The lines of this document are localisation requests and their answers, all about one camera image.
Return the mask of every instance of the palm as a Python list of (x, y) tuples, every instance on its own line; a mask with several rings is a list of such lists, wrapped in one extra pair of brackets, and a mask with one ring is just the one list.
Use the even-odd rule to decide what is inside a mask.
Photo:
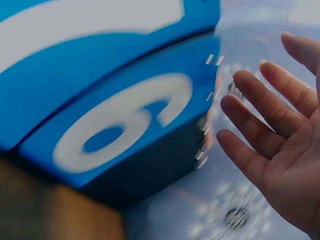
[[(282, 41), (292, 57), (319, 76), (320, 43), (288, 34), (282, 36)], [(317, 93), (273, 63), (262, 64), (260, 70), (297, 111), (251, 73), (239, 71), (234, 75), (236, 86), (272, 129), (235, 96), (228, 95), (222, 99), (221, 107), (255, 151), (228, 130), (220, 131), (217, 139), (276, 211), (312, 238), (319, 238), (320, 110)]]

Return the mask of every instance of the blue surface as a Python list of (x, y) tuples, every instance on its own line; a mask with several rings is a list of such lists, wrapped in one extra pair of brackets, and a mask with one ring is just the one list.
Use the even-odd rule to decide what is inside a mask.
[[(202, 36), (198, 39), (178, 44), (175, 47), (166, 49), (133, 64), (126, 70), (106, 79), (105, 84), (87, 96), (84, 96), (78, 102), (46, 123), (21, 146), (20, 153), (30, 158), (37, 165), (40, 165), (47, 171), (53, 173), (55, 176), (59, 176), (72, 186), (76, 188), (82, 187), (108, 168), (111, 168), (114, 164), (119, 163), (124, 158), (173, 131), (175, 128), (188, 122), (195, 116), (205, 113), (209, 109), (211, 102), (206, 101), (206, 98), (214, 89), (217, 67), (214, 65), (207, 65), (205, 62), (209, 54), (217, 56), (219, 54), (219, 49), (220, 44), (218, 38), (215, 38), (212, 35)], [(155, 118), (160, 110), (168, 104), (167, 99), (150, 102), (148, 105), (142, 107), (142, 109), (147, 109), (152, 114), (150, 126), (143, 136), (121, 155), (96, 169), (77, 174), (68, 173), (56, 166), (52, 157), (54, 148), (63, 134), (81, 116), (119, 91), (129, 89), (130, 86), (143, 80), (167, 73), (182, 73), (188, 76), (191, 79), (193, 88), (190, 101), (174, 121), (164, 128), (159, 125)], [(148, 91), (157, 91), (157, 89), (148, 89)], [(90, 124), (94, 126), (96, 123), (92, 120)], [(99, 139), (101, 137), (99, 135), (104, 134), (103, 131), (98, 133), (98, 135), (95, 135), (94, 138)], [(109, 136), (109, 139), (115, 139), (119, 136), (117, 131), (113, 131), (113, 134), (114, 137)], [(87, 144), (87, 147), (85, 147), (87, 150), (93, 150), (93, 146), (92, 144), (90, 146), (89, 142), (83, 142), (83, 144)]]
[[(9, 16), (12, 16), (11, 20), (15, 19), (21, 14), (19, 11), (37, 7), (40, 2), (15, 0), (0, 3), (0, 23)], [(127, 32), (97, 33), (62, 41), (21, 59), (2, 72), (0, 110), (6, 117), (0, 119), (0, 148), (12, 148), (67, 100), (119, 66), (169, 41), (214, 27), (219, 21), (218, 0), (183, 2), (185, 16), (181, 21), (150, 34), (128, 29)], [(47, 29), (63, 27), (53, 21)], [(28, 34), (28, 28), (18, 31)], [(12, 40), (24, 44), (21, 39)]]
[[(315, 88), (315, 77), (286, 53), (280, 40), (281, 32), (292, 32), (320, 40), (320, 29), (315, 21), (313, 25), (306, 22), (298, 24), (298, 21), (287, 18), (291, 9), (298, 6), (297, 2), (222, 0), (225, 9), (222, 10), (222, 21), (217, 34), (221, 36), (221, 55), (224, 56), (219, 69), (223, 74), (223, 86), (217, 98), (218, 102), (227, 94), (227, 86), (232, 82), (232, 75), (239, 69), (252, 72), (274, 91), (259, 72), (260, 60), (272, 61), (283, 66)], [(238, 6), (245, 10), (238, 10), (237, 15), (234, 15)], [(257, 19), (248, 17), (252, 9), (261, 8), (260, 10), (266, 13), (265, 7), (269, 8), (267, 17), (261, 14), (255, 15)], [(284, 10), (282, 13), (285, 14), (279, 15), (279, 9)], [(247, 101), (244, 104), (261, 118), (252, 105)], [(228, 128), (244, 139), (219, 107), (216, 109), (216, 116), (214, 134), (220, 129)], [(248, 182), (217, 143), (209, 156), (209, 160), (200, 170), (126, 212), (125, 223), (129, 240), (309, 239), (269, 206), (261, 193)], [(225, 186), (229, 186), (226, 192), (221, 191)], [(231, 199), (235, 202), (231, 202), (228, 196), (232, 196)], [(242, 229), (228, 229), (220, 237), (215, 237), (217, 233), (223, 232), (222, 223), (227, 211), (243, 204), (238, 201), (237, 196), (243, 196), (245, 200), (255, 196), (252, 205), (249, 206), (251, 219)]]

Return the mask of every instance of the wooden surface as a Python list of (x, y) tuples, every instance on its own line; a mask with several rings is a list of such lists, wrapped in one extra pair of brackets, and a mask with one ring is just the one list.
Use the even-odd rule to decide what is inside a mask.
[(10, 158), (0, 158), (1, 240), (124, 239), (119, 213)]

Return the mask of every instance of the transparent surface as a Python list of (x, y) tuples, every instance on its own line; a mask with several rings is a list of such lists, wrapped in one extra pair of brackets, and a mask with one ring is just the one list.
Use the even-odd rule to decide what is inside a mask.
[[(261, 60), (272, 61), (315, 88), (315, 77), (285, 52), (280, 34), (291, 32), (320, 40), (320, 17), (316, 12), (320, 2), (222, 0), (221, 6), (222, 19), (216, 34), (221, 36), (224, 59), (219, 70), (221, 90), (211, 112), (213, 134), (229, 128), (241, 136), (222, 113), (219, 103), (237, 70), (248, 70), (265, 83), (259, 64)], [(249, 102), (243, 99), (243, 103), (262, 119)], [(126, 213), (128, 239), (309, 239), (269, 206), (213, 141), (209, 159), (202, 168)], [(235, 206), (236, 221), (230, 218)]]

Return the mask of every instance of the white number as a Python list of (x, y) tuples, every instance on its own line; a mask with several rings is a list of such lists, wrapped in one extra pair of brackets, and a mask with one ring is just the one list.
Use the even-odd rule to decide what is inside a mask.
[[(53, 151), (55, 163), (70, 173), (83, 173), (103, 165), (130, 148), (145, 133), (152, 116), (144, 106), (166, 100), (168, 105), (156, 116), (166, 127), (187, 106), (192, 91), (188, 76), (168, 73), (118, 92), (83, 115), (65, 132)], [(124, 126), (119, 138), (96, 152), (83, 152), (87, 140), (115, 125)]]

